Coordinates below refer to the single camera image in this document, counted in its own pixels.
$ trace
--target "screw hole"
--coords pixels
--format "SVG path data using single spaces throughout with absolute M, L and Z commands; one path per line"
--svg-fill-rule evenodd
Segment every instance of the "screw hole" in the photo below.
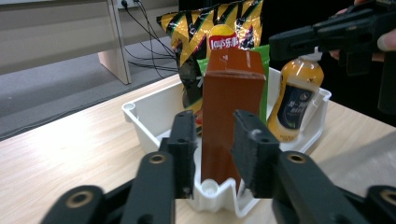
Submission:
M 163 155 L 153 155 L 149 158 L 149 162 L 154 164 L 163 163 L 164 161 L 166 161 L 166 158 Z
M 70 196 L 66 201 L 66 206 L 69 208 L 78 208 L 89 203 L 90 201 L 92 201 L 92 199 L 92 192 L 83 190 Z
M 298 154 L 289 154 L 288 160 L 295 162 L 295 163 L 305 163 L 306 162 L 306 159 Z
M 381 191 L 381 197 L 386 202 L 391 203 L 396 206 L 396 191 L 384 189 Z

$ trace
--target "bottle cap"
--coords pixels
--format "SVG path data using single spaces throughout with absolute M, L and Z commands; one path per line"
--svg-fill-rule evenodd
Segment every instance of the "bottle cap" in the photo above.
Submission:
M 319 52 L 318 47 L 315 47 L 315 52 L 311 54 L 306 54 L 301 56 L 304 60 L 308 60 L 310 62 L 318 62 L 320 61 L 322 56 L 322 52 Z

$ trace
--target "cable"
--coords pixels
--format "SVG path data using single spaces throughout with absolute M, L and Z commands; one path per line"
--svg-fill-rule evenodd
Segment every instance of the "cable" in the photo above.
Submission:
M 147 11 L 146 11 L 146 9 L 144 8 L 143 4 L 140 2 L 140 0 L 135 0 L 135 2 L 139 5 L 139 8 L 140 8 L 140 10 L 141 10 L 142 13 L 143 13 L 144 18 L 146 19 L 147 27 L 148 27 L 148 28 L 144 27 L 144 26 L 143 26 L 143 25 L 142 25 L 142 24 L 141 24 L 141 23 L 129 12 L 127 2 L 126 2 L 125 0 L 121 1 L 121 3 L 122 3 L 122 5 L 124 6 L 125 11 L 128 13 L 128 15 L 129 15 L 137 24 L 139 24 L 139 25 L 146 31 L 146 33 L 148 33 L 150 47 L 149 47 L 149 48 L 146 47 L 145 45 L 143 45 L 143 43 L 140 43 L 140 44 L 141 44 L 145 49 L 147 49 L 147 50 L 150 51 L 150 53 L 151 53 L 151 60 L 152 60 L 153 65 L 147 65 L 147 64 L 142 64 L 142 63 L 133 63 L 133 62 L 128 62 L 128 63 L 131 63 L 131 64 L 136 65 L 136 66 L 140 66 L 140 67 L 145 67 L 145 68 L 154 68 L 154 69 L 156 70 L 158 76 L 160 76 L 161 78 L 163 78 L 163 76 L 160 74 L 159 70 L 163 70 L 163 71 L 172 71 L 172 72 L 176 72 L 176 73 L 177 73 L 178 70 L 176 70 L 176 69 L 174 69 L 174 68 L 158 66 L 158 65 L 155 63 L 155 60 L 156 60 L 156 59 L 164 59 L 164 58 L 154 57 L 154 54 L 161 55 L 161 56 L 164 56 L 164 57 L 169 56 L 170 59 L 176 60 L 175 53 L 174 53 L 171 49 L 169 49 L 167 46 L 165 46 L 165 44 L 160 40 L 160 38 L 158 37 L 158 35 L 155 33 L 153 27 L 151 26 L 151 24 L 150 24 L 150 22 L 149 22 L 149 18 L 148 18 Z M 165 51 L 167 52 L 168 55 L 160 54 L 160 53 L 157 53 L 157 52 L 155 52 L 155 51 L 153 50 L 153 45 L 152 45 L 152 40 L 153 40 L 153 39 L 157 40 L 157 41 L 163 46 L 163 48 L 165 49 Z M 127 49 L 126 49 L 126 51 L 128 52 L 129 55 L 131 55 L 131 57 L 134 57 L 134 58 L 136 58 L 136 59 L 141 59 L 141 60 L 147 60 L 147 59 L 143 59 L 143 58 L 136 57 L 136 56 L 132 55 Z
M 146 29 L 146 27 L 144 27 L 144 26 L 143 26 L 143 25 L 142 25 L 142 24 L 141 24 L 141 23 L 129 12 L 128 5 L 127 5 L 126 1 L 122 1 L 122 3 L 125 3 L 125 4 L 126 4 L 126 5 L 123 5 L 123 6 L 124 6 L 124 8 L 125 8 L 125 11 L 128 13 L 128 15 L 129 15 L 140 27 L 142 27 L 143 30 L 145 30 L 145 31 L 149 34 L 149 36 L 151 36 L 151 37 L 153 37 L 155 40 L 157 40 L 157 41 L 165 48 L 166 51 L 170 50 L 170 51 L 172 52 L 172 50 L 169 49 L 169 48 L 160 40 L 160 38 L 155 34 L 155 32 L 154 32 L 155 35 L 153 35 L 148 29 Z M 146 14 L 145 12 L 143 12 L 143 15 L 145 16 L 145 19 L 146 19 L 146 21 L 148 22 L 149 27 L 151 27 L 151 29 L 152 29 L 152 26 L 151 26 L 151 24 L 149 23 L 149 18 L 147 17 L 147 14 Z

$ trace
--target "bottle label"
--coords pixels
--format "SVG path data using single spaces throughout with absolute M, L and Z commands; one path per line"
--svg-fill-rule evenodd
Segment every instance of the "bottle label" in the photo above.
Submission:
M 286 85 L 282 104 L 277 113 L 279 122 L 285 128 L 300 129 L 305 110 L 313 96 L 312 91 Z

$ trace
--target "person's hand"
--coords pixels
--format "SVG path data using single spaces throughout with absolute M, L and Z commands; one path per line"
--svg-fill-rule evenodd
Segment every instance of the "person's hand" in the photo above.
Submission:
M 355 5 L 364 2 L 364 0 L 355 0 Z M 339 13 L 343 13 L 345 12 L 347 9 L 343 9 L 340 10 L 339 12 L 337 12 L 337 14 Z M 384 52 L 386 51 L 394 51 L 396 50 L 396 27 L 395 29 L 393 29 L 392 31 L 381 35 L 376 44 L 378 45 L 378 48 Z M 384 62 L 384 58 L 385 58 L 385 53 L 384 52 L 378 52 L 378 53 L 374 53 L 373 54 L 373 61 L 375 62 Z M 338 60 L 339 59 L 339 55 L 340 55 L 340 51 L 339 50 L 333 50 L 330 52 L 330 55 Z

